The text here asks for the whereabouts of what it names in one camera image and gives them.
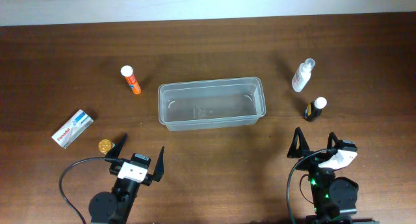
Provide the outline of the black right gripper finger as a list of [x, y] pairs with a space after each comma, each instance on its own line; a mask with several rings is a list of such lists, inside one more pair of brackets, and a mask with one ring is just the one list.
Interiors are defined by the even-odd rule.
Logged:
[[287, 153], [287, 158], [302, 158], [311, 154], [300, 127], [295, 128], [291, 146]]
[[339, 139], [336, 137], [334, 132], [329, 133], [327, 149], [338, 149], [339, 148]]

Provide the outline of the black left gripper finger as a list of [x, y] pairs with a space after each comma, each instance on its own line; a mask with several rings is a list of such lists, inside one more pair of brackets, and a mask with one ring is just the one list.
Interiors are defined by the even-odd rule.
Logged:
[[125, 133], [121, 140], [105, 155], [105, 158], [118, 158], [127, 140], [128, 134]]
[[155, 165], [155, 169], [152, 175], [152, 180], [159, 182], [164, 175], [164, 146], [161, 147], [161, 151], [159, 153], [157, 163]]

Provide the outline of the gold lid balm jar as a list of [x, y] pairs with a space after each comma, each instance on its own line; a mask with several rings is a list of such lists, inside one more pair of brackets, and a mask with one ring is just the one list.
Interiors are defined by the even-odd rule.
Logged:
[[114, 147], [114, 143], [110, 140], [101, 140], [98, 144], [98, 149], [101, 153], [107, 154]]

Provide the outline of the dark bottle white cap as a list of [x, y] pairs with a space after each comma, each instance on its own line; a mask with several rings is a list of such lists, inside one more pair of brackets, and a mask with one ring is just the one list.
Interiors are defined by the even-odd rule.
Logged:
[[308, 122], [315, 121], [322, 113], [322, 109], [328, 104], [324, 97], [318, 97], [306, 107], [304, 118]]

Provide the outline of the white spray bottle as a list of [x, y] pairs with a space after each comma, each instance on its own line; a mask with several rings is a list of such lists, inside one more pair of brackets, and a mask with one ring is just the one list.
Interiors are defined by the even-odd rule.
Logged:
[[311, 78], [311, 72], [315, 67], [315, 61], [307, 58], [300, 64], [292, 78], [292, 88], [295, 92], [301, 92]]

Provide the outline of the orange tablet tube white cap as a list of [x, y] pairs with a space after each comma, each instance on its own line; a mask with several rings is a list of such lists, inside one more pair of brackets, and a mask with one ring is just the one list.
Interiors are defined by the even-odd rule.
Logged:
[[125, 77], [128, 85], [132, 89], [132, 92], [136, 95], [142, 92], [140, 85], [134, 75], [133, 68], [131, 66], [123, 66], [120, 70], [120, 73]]

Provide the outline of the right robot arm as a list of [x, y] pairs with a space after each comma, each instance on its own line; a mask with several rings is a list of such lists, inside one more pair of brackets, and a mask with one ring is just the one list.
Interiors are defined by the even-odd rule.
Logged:
[[340, 140], [334, 132], [329, 133], [326, 148], [311, 151], [301, 128], [294, 130], [287, 158], [298, 161], [287, 178], [286, 203], [289, 217], [296, 222], [290, 204], [290, 189], [293, 173], [306, 171], [312, 193], [314, 214], [305, 218], [312, 224], [364, 224], [376, 223], [373, 219], [353, 219], [357, 214], [359, 185], [346, 177], [337, 177], [335, 172], [350, 165], [357, 157], [358, 149], [353, 142]]

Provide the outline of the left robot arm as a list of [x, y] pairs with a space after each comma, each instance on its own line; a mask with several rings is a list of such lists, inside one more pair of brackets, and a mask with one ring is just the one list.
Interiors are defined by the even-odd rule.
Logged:
[[111, 145], [105, 160], [111, 162], [110, 174], [116, 181], [110, 192], [100, 192], [93, 196], [88, 206], [92, 223], [126, 223], [141, 185], [150, 186], [153, 181], [159, 182], [164, 174], [164, 148], [162, 147], [153, 173], [148, 169], [151, 159], [134, 153], [127, 159], [119, 159], [127, 135]]

